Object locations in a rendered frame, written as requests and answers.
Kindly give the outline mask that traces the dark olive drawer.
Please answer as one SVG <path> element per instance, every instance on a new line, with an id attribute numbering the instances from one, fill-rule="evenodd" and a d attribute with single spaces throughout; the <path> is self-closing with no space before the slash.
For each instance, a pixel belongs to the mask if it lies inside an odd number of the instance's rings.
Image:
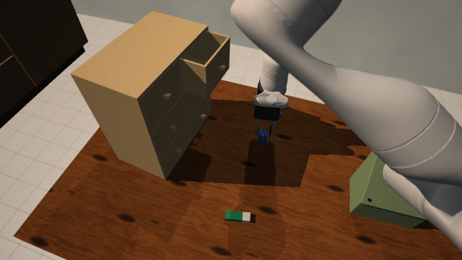
<path id="1" fill-rule="evenodd" d="M 140 98 L 142 108 L 152 130 L 182 94 L 177 61 Z"/>
<path id="2" fill-rule="evenodd" d="M 206 30 L 179 57 L 183 90 L 207 99 L 229 69 L 229 57 L 228 36 Z"/>
<path id="3" fill-rule="evenodd" d="M 204 98 L 196 110 L 193 112 L 191 117 L 188 119 L 190 138 L 191 140 L 204 123 L 205 119 L 210 113 L 210 96 Z"/>
<path id="4" fill-rule="evenodd" d="M 183 96 L 181 96 L 151 132 L 159 157 L 185 122 L 185 109 Z"/>
<path id="5" fill-rule="evenodd" d="M 180 158 L 186 147 L 189 145 L 189 134 L 187 123 L 182 127 L 176 137 L 173 139 L 172 143 L 160 157 L 163 170 L 166 177 L 174 167 L 177 160 Z"/>
<path id="6" fill-rule="evenodd" d="M 187 109 L 187 117 L 189 117 L 194 111 L 194 109 L 197 107 L 197 105 L 201 102 L 203 97 L 192 93 L 184 92 L 184 98 Z"/>

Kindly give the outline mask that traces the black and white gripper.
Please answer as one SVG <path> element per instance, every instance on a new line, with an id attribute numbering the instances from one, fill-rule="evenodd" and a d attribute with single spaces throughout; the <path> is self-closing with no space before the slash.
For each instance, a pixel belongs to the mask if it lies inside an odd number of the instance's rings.
<path id="1" fill-rule="evenodd" d="M 280 108 L 287 108 L 289 105 L 289 98 L 284 96 L 286 93 L 288 77 L 282 81 L 271 81 L 260 75 L 258 83 L 258 93 L 254 97 L 255 104 L 255 135 L 258 135 L 259 119 L 271 120 L 272 125 L 269 131 L 269 137 L 272 137 L 274 127 L 280 115 Z"/>

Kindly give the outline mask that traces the tan wooden chest of drawers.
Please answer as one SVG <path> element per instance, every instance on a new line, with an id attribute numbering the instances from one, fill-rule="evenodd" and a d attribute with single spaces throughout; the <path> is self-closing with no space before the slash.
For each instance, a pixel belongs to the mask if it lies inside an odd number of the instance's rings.
<path id="1" fill-rule="evenodd" d="M 160 157 L 187 123 L 179 57 L 208 25 L 152 11 L 83 63 L 71 76 L 118 159 L 162 179 Z M 186 122 L 159 157 L 140 98 L 177 61 Z M 189 144 L 190 144 L 189 143 Z"/>

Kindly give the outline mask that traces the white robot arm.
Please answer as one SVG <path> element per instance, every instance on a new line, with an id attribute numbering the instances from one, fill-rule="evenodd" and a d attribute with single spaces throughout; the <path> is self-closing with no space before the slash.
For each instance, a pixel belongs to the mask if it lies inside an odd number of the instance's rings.
<path id="1" fill-rule="evenodd" d="M 264 53 L 262 74 L 290 73 L 384 163 L 383 178 L 462 252 L 462 127 L 423 86 L 353 71 L 304 50 L 342 0 L 235 0 L 238 28 Z M 392 170 L 391 170 L 392 169 Z"/>

